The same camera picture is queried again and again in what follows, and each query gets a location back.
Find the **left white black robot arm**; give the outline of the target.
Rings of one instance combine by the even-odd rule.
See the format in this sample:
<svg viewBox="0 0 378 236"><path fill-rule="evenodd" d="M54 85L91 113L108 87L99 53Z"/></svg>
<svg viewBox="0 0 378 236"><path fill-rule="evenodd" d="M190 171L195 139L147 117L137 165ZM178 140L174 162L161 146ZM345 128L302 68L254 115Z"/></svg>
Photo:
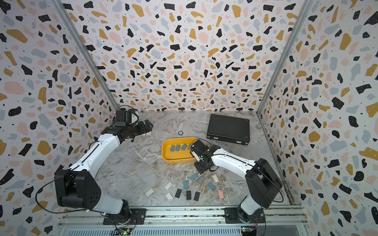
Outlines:
<svg viewBox="0 0 378 236"><path fill-rule="evenodd" d="M135 137L152 129L153 124L149 120L140 121L136 109L117 110L112 124L101 132L88 152L70 168L55 173L58 205L101 212L118 224L129 224L132 212L128 201L106 195L95 177L108 156L123 141L134 141Z"/></svg>

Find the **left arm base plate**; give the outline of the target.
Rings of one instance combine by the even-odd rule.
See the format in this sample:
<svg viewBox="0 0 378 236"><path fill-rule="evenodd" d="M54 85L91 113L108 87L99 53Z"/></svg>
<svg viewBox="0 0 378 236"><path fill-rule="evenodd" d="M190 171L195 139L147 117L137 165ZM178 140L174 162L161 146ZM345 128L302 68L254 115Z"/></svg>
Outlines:
<svg viewBox="0 0 378 236"><path fill-rule="evenodd" d="M130 226L130 225L143 225L146 218L147 209L146 208L130 208L130 213L127 216L122 216L120 214L106 214L103 220L103 225L114 225L117 226Z"/></svg>

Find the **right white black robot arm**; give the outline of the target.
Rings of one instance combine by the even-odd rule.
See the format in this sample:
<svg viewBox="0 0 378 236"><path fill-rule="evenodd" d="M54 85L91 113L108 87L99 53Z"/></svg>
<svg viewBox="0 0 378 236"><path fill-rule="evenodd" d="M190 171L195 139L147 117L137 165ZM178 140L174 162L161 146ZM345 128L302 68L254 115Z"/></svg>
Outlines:
<svg viewBox="0 0 378 236"><path fill-rule="evenodd" d="M256 219L255 213L268 208L283 186L271 165L263 158L253 161L232 154L218 145L205 145L196 139L190 147L191 155L196 159L195 167L203 174L212 167L225 168L245 179L249 195L237 207L240 221L249 223Z"/></svg>

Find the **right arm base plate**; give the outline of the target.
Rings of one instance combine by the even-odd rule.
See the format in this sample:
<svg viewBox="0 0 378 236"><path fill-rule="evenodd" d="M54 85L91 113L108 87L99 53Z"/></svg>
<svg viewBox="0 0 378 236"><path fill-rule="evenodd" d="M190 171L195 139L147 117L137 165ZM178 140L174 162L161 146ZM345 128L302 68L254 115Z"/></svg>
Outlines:
<svg viewBox="0 0 378 236"><path fill-rule="evenodd" d="M240 208L237 207L226 207L224 209L224 218L226 224L256 224L265 223L265 213L262 208L259 208L252 215L247 215Z"/></svg>

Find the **yellow plastic storage box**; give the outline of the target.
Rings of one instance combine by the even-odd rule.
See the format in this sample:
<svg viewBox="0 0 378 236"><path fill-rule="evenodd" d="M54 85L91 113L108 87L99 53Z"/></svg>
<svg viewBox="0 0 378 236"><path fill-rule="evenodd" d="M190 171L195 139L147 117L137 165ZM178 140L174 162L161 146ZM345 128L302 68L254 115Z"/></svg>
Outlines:
<svg viewBox="0 0 378 236"><path fill-rule="evenodd" d="M180 149L179 151L170 151L172 145L182 146L183 144L192 144L195 139L195 137L186 137L165 140L162 146L162 159L168 164L196 162L196 159L191 155L188 147L186 148L186 150Z"/></svg>

